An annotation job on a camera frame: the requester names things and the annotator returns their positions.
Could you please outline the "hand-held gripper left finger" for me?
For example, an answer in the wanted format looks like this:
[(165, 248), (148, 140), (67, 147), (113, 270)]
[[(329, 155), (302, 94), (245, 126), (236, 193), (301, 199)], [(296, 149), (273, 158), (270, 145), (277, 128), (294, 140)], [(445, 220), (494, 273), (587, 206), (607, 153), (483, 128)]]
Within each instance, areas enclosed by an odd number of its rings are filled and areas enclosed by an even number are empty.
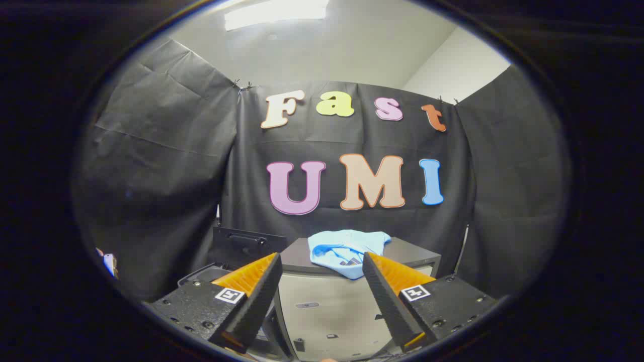
[(278, 252), (235, 270), (213, 263), (147, 306), (195, 339), (244, 354), (264, 324), (282, 272)]

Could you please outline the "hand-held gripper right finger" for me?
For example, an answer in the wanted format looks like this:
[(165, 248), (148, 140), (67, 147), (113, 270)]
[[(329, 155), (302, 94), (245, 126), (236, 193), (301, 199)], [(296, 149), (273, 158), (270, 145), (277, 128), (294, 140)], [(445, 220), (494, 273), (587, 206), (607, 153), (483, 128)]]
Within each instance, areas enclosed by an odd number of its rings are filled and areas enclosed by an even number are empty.
[(365, 253), (362, 270), (402, 352), (430, 346), (465, 329), (498, 303), (460, 277), (430, 277), (372, 252)]

